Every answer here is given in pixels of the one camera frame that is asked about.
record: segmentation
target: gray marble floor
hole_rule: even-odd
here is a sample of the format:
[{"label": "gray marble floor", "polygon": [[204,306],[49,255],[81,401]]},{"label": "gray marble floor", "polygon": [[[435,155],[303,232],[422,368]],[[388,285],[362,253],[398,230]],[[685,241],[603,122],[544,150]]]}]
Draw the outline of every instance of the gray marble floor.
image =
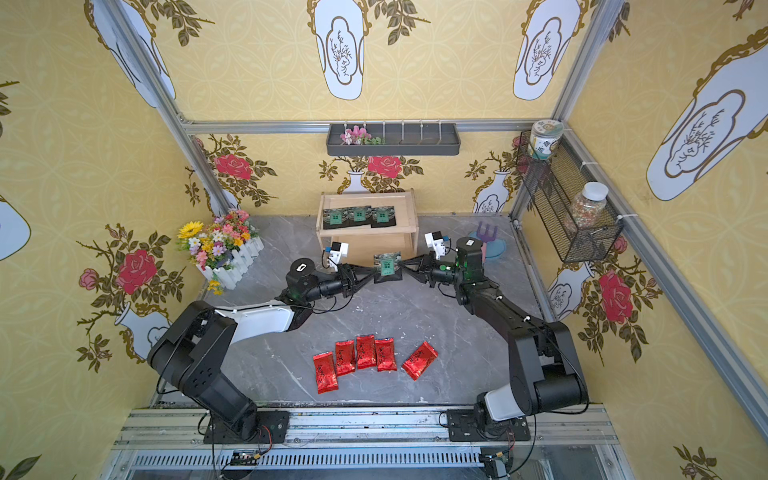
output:
[{"label": "gray marble floor", "polygon": [[[315,217],[252,217],[265,245],[247,277],[235,290],[207,296],[217,306],[238,306],[274,298],[285,287],[285,275],[297,258],[318,263],[320,247]],[[477,217],[420,217],[419,254],[426,253],[423,234],[440,230],[452,238],[477,227]],[[539,316],[525,268],[507,217],[482,217],[499,225],[498,237],[508,246],[486,263],[486,275],[499,282],[508,298]],[[339,298],[337,306],[346,299]],[[331,300],[317,303],[330,307]],[[339,390],[317,393],[312,356],[334,349],[335,342],[358,335],[395,339],[402,364],[424,341],[439,353],[418,381],[401,369],[365,369],[339,378]],[[369,284],[349,305],[334,313],[312,315],[299,329],[238,342],[230,348],[222,370],[235,386],[259,403],[325,405],[471,404],[480,392],[509,381],[506,342],[483,320],[471,316],[454,299],[405,277],[400,282]]]}]

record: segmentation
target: yellow flower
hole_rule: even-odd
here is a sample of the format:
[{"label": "yellow flower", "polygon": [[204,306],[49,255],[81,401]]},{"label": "yellow flower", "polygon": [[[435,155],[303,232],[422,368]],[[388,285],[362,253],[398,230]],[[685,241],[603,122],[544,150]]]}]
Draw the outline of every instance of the yellow flower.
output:
[{"label": "yellow flower", "polygon": [[203,229],[203,222],[190,222],[179,229],[179,238],[190,238]]}]

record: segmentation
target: wooden shelf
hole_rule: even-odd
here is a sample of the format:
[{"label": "wooden shelf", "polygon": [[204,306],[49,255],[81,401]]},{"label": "wooden shelf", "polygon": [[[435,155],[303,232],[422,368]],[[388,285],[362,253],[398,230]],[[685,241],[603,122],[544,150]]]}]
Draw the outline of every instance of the wooden shelf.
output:
[{"label": "wooden shelf", "polygon": [[[397,224],[394,227],[371,228],[370,225],[323,229],[323,210],[348,207],[394,207]],[[419,218],[416,216],[413,189],[393,194],[342,194],[323,192],[317,212],[317,240],[320,248],[331,242],[349,244],[346,263],[373,266],[377,253],[399,251],[403,259],[413,258],[419,242]]]}]

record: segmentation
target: wall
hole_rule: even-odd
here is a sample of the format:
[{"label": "wall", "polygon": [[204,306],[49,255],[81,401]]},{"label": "wall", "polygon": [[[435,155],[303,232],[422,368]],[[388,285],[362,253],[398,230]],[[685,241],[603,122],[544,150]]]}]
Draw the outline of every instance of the wall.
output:
[{"label": "wall", "polygon": [[186,161],[82,2],[3,2],[0,32],[0,465],[88,480],[151,396],[147,330],[201,285]]},{"label": "wall", "polygon": [[[461,152],[455,157],[372,157],[372,160],[329,157],[325,152],[326,136],[321,134],[240,135],[237,138],[209,135],[199,136],[199,141],[211,168],[231,194],[231,201],[239,202],[244,208],[258,207],[259,214],[317,215],[320,193],[344,190],[349,193],[353,177],[363,185],[358,186],[361,191],[413,188],[416,208],[421,213],[475,210],[492,213],[509,210],[511,199],[521,186],[514,169],[517,136],[515,132],[465,133],[461,135]],[[503,173],[494,174],[500,166]],[[360,170],[361,174],[349,174],[350,169]],[[196,177],[190,173],[190,181],[199,185]],[[494,179],[497,186],[492,188]],[[197,204],[193,195],[187,195],[190,202],[195,200]],[[201,200],[205,208],[205,199]]]},{"label": "wall", "polygon": [[[734,74],[723,63],[768,51],[757,40],[768,35],[749,37],[767,15],[768,5],[758,2],[745,12],[722,2],[632,2],[570,120],[763,378],[768,255],[760,233],[768,227],[768,197],[759,159],[768,137],[749,131],[759,131],[768,112],[764,88],[748,82],[765,78],[768,64]],[[719,73],[714,81],[710,69],[729,77]],[[745,94],[740,110],[723,95],[730,89]],[[697,103],[689,108],[692,93]],[[695,126],[696,113],[709,119],[719,110],[721,123]],[[677,130],[681,111],[690,116]],[[667,175],[659,174],[659,159],[670,157]],[[762,478],[765,442],[626,240],[587,272],[584,264],[561,264],[538,216],[525,214],[523,224],[553,303],[562,306],[574,293],[578,308],[565,311],[564,321],[591,399],[606,405],[635,475]]]},{"label": "wall", "polygon": [[[190,0],[168,12],[158,0],[131,3],[157,33],[181,111],[199,121],[546,118],[591,18],[588,0]],[[354,47],[348,74],[334,75],[327,56],[323,70],[319,56],[336,16]],[[524,23],[531,45],[544,32],[528,57],[547,73],[515,84]]]}]

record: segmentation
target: red rose print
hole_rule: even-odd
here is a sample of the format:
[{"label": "red rose print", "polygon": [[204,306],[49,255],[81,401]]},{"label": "red rose print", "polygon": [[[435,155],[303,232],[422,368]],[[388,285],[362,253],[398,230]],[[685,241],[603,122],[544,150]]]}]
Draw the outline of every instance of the red rose print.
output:
[{"label": "red rose print", "polygon": [[216,169],[227,175],[248,180],[253,173],[248,161],[235,155],[225,155],[216,159]]},{"label": "red rose print", "polygon": [[399,157],[368,157],[368,171],[382,177],[396,178],[402,171],[401,164]]},{"label": "red rose print", "polygon": [[98,273],[92,268],[83,270],[83,274],[80,275],[80,286],[86,290],[93,290],[96,288],[96,282],[98,281]]},{"label": "red rose print", "polygon": [[146,250],[136,250],[125,256],[116,281],[123,287],[125,293],[132,295],[138,287],[152,280],[156,273],[154,257],[147,255]]},{"label": "red rose print", "polygon": [[605,316],[611,322],[624,323],[632,315],[632,290],[613,270],[600,277],[600,287]]},{"label": "red rose print", "polygon": [[627,239],[619,235],[619,237],[614,242],[614,250],[616,250],[616,253],[624,253],[627,250]]}]

